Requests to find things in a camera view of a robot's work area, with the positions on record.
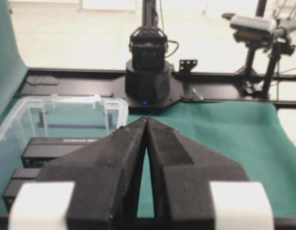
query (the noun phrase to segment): black foam pad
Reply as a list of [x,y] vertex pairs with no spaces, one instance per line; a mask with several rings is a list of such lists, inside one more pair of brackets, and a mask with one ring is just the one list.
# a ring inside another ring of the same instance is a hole
[[247,181],[237,162],[148,118],[148,152],[157,217],[174,223],[173,228],[213,228],[214,211],[209,182]]
[[70,229],[111,229],[136,218],[146,119],[50,161],[38,181],[75,181],[68,210]]

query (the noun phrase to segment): black pole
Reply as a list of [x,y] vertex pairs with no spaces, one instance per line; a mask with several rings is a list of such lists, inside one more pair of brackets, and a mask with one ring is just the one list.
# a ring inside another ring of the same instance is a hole
[[262,97],[263,98],[268,98],[269,95],[269,88],[271,86],[274,72],[277,66],[278,61],[281,58],[281,44],[280,43],[275,43],[272,47],[272,53],[269,56],[269,64],[267,68],[267,72],[265,75],[265,81],[263,85],[263,90],[262,90]]
[[143,0],[142,1],[142,26],[155,27],[157,26],[156,20],[156,0]]
[[255,16],[263,17],[265,14],[267,0],[259,0]]
[[[264,16],[266,4],[267,4],[267,0],[259,0],[256,14],[255,14],[257,17]],[[250,47],[248,50],[246,64],[245,64],[245,73],[244,73],[245,78],[251,75],[255,52],[256,52],[255,47]]]

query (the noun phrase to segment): black device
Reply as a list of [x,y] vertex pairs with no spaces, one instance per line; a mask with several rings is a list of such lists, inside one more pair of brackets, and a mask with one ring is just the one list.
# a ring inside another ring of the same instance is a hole
[[95,141],[97,138],[31,138],[22,154],[23,166],[41,168],[48,161]]
[[165,61],[168,38],[157,24],[156,0],[144,0],[142,26],[130,36],[132,60],[127,63],[125,74],[124,93],[136,103],[164,103],[171,91],[172,68]]
[[3,200],[8,211],[20,191],[21,186],[30,180],[35,179],[40,172],[40,169],[16,169],[14,170],[8,185],[3,193]]

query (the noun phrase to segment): black metal frame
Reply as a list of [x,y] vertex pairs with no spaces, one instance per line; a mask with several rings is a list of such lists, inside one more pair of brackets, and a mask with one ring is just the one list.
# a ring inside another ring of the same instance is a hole
[[[29,69],[27,78],[54,77],[57,85],[31,85],[23,81],[16,96],[46,96],[52,94],[66,96],[116,97],[114,86],[125,75],[124,70],[67,70]],[[272,103],[278,109],[296,109],[296,101],[281,101],[253,97],[244,91],[244,82],[250,81],[254,87],[265,80],[265,75],[250,75],[242,78],[238,73],[173,72],[174,79],[182,84],[180,100],[186,102],[245,101]],[[274,81],[296,82],[296,75],[274,75]]]

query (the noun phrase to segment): cable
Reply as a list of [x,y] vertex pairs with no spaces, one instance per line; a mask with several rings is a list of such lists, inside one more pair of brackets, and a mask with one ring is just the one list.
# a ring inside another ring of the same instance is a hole
[[174,54],[176,53],[176,51],[178,50],[178,48],[180,47],[180,44],[179,44],[177,41],[169,41],[169,40],[168,40],[168,42],[170,42],[170,43],[174,43],[174,44],[176,44],[177,46],[176,46],[175,50],[172,51],[172,53],[169,54],[169,55],[167,55],[165,58],[168,58],[168,57],[171,57],[172,55],[174,55]]
[[280,74],[284,74],[284,73],[287,73],[287,72],[290,72],[290,71],[293,71],[293,70],[296,70],[296,68],[285,70],[285,71],[281,72]]
[[[163,28],[162,30],[163,30],[163,33],[165,33],[162,0],[159,0],[159,6],[160,6],[160,12],[161,12],[161,20],[162,20],[162,28]],[[179,47],[180,47],[180,44],[177,41],[170,41],[170,40],[168,40],[168,42],[169,43],[174,43],[177,46],[176,46],[175,50],[172,51],[171,54],[165,56],[165,58],[168,58],[168,57],[171,57],[172,55],[174,55],[176,53],[176,51],[179,49]]]
[[160,11],[161,11],[161,19],[162,19],[163,32],[165,32],[165,28],[164,28],[164,18],[163,18],[163,6],[162,6],[162,0],[159,0],[159,6],[160,6]]
[[158,13],[157,13],[155,8],[153,8],[153,11],[154,11],[154,14],[155,14],[155,17],[156,17],[156,25],[158,25]]

